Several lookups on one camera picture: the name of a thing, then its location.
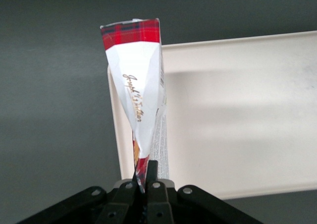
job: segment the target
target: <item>snack bag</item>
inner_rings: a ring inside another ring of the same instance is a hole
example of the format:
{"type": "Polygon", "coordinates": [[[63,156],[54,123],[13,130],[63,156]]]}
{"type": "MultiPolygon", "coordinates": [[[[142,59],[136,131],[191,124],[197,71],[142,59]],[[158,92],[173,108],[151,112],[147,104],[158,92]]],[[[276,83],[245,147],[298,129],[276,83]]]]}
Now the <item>snack bag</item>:
{"type": "Polygon", "coordinates": [[[101,26],[106,57],[133,132],[135,174],[141,192],[149,159],[168,178],[166,93],[159,20],[133,19],[101,26]]]}

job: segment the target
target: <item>gold cursive text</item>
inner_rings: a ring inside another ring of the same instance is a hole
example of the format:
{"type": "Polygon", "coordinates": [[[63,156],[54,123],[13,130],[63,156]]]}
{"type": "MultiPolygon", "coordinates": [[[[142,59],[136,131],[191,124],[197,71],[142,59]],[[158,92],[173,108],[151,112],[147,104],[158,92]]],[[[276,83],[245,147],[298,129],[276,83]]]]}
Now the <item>gold cursive text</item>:
{"type": "Polygon", "coordinates": [[[127,87],[127,90],[130,94],[131,102],[133,104],[134,113],[137,118],[137,121],[141,121],[141,117],[143,115],[143,111],[141,109],[141,107],[143,106],[142,104],[143,97],[141,96],[138,90],[135,90],[135,87],[133,86],[133,82],[132,82],[132,80],[138,80],[138,79],[133,75],[123,74],[122,76],[127,79],[127,85],[125,86],[127,87]]]}

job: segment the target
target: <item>white tray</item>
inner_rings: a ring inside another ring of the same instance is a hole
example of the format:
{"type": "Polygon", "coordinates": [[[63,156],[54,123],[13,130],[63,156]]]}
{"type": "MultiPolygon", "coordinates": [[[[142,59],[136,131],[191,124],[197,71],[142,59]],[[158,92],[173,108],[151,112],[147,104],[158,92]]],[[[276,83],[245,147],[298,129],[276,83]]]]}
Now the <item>white tray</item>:
{"type": "MultiPolygon", "coordinates": [[[[317,188],[317,31],[163,46],[170,179],[219,198],[317,188]]],[[[132,132],[110,72],[122,178],[132,132]]]]}

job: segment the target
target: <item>white packaging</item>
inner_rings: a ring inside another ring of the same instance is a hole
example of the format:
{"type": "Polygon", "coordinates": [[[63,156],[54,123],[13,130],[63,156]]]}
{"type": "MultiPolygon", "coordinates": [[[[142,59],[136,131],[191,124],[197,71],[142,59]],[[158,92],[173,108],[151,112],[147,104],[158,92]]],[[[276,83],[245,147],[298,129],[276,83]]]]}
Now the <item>white packaging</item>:
{"type": "Polygon", "coordinates": [[[158,160],[159,178],[168,178],[159,20],[114,23],[101,30],[116,91],[133,131],[135,174],[145,192],[149,159],[158,160]]]}

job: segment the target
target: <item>gray wall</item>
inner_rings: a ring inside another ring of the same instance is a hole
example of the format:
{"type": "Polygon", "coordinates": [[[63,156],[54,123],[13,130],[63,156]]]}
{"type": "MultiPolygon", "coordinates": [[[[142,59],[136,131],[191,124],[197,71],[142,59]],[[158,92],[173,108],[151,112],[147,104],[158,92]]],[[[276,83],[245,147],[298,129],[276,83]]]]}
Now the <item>gray wall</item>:
{"type": "Polygon", "coordinates": [[[99,26],[163,44],[317,29],[316,0],[0,0],[0,223],[120,179],[99,26]]]}

